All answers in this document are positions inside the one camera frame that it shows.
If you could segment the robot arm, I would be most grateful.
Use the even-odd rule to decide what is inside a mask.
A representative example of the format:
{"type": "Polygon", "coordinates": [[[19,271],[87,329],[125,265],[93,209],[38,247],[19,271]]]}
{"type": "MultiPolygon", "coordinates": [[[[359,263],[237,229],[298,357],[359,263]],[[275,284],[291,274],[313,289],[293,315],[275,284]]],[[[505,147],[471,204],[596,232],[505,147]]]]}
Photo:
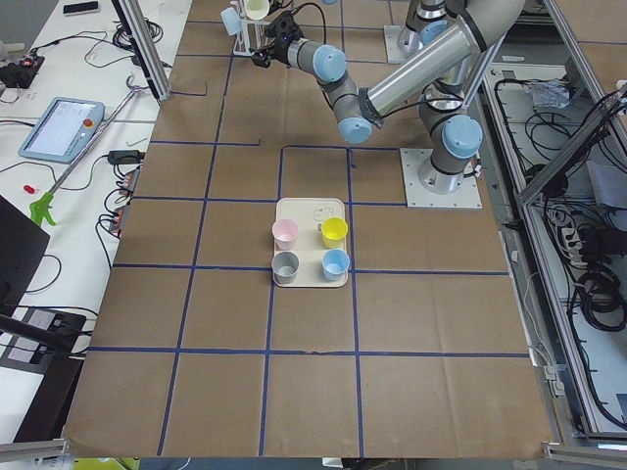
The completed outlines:
{"type": "Polygon", "coordinates": [[[446,27],[444,1],[411,0],[397,45],[403,54],[409,56],[433,40],[446,27]]]}
{"type": "Polygon", "coordinates": [[[253,63],[266,68],[278,61],[312,75],[336,118],[343,139],[350,144],[368,140],[400,104],[421,93],[426,110],[420,112],[431,134],[433,150],[418,170],[420,184],[439,194],[452,194],[483,140],[480,124],[460,107],[463,68],[473,55],[484,56],[511,29],[523,9],[521,1],[462,1],[447,3],[446,28],[423,44],[390,75],[370,88],[359,88],[347,71],[338,48],[306,38],[291,12],[283,12],[265,27],[269,42],[252,53],[253,63]]]}

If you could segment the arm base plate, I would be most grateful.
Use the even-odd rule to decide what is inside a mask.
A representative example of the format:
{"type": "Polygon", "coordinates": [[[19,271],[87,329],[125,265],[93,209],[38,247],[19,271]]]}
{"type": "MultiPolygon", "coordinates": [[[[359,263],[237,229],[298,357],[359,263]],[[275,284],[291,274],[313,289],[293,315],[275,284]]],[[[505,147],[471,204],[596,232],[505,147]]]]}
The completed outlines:
{"type": "Polygon", "coordinates": [[[482,202],[471,163],[462,173],[447,175],[432,165],[431,153],[431,149],[400,150],[407,206],[428,210],[480,210],[482,202]]]}
{"type": "Polygon", "coordinates": [[[402,64],[422,48],[420,34],[403,25],[385,25],[384,40],[389,64],[402,64]]]}

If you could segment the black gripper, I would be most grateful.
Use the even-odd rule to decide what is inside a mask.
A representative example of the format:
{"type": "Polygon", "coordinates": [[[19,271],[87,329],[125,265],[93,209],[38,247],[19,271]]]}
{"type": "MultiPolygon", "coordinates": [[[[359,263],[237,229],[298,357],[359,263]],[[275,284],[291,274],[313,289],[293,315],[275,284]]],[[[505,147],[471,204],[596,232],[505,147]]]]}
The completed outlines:
{"type": "Polygon", "coordinates": [[[289,47],[302,38],[302,30],[292,13],[281,13],[264,29],[264,37],[270,42],[258,49],[250,49],[253,64],[269,68],[272,60],[289,66],[289,47]]]}

